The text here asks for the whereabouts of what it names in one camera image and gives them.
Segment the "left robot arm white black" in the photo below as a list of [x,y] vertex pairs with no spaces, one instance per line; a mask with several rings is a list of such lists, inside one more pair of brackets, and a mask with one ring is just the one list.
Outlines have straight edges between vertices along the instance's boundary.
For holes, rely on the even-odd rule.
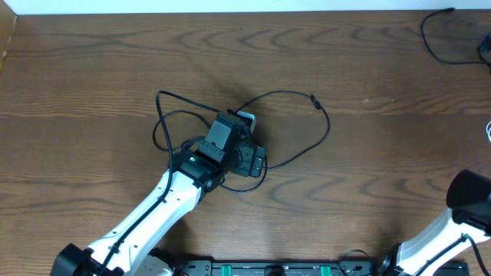
[[255,146],[257,119],[243,111],[220,111],[206,136],[173,154],[153,191],[115,228],[85,249],[67,245],[56,257],[52,275],[134,275],[160,239],[227,173],[257,178],[265,148]]

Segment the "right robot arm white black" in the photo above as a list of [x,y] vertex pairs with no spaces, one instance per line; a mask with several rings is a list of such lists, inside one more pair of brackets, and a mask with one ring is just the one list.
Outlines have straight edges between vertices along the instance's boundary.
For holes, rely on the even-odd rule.
[[490,179],[467,169],[459,172],[446,205],[420,234],[386,255],[379,275],[431,276],[467,248],[473,249],[482,273],[489,274],[477,245],[490,240]]

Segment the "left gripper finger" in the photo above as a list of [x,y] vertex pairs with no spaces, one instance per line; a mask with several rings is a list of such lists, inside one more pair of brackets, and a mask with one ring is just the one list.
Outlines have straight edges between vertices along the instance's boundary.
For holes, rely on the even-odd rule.
[[251,176],[258,178],[262,173],[262,168],[265,162],[266,149],[258,146],[254,152],[251,166]]
[[251,172],[252,160],[254,157],[254,149],[251,147],[243,147],[239,149],[239,164],[236,167],[236,174],[248,177]]

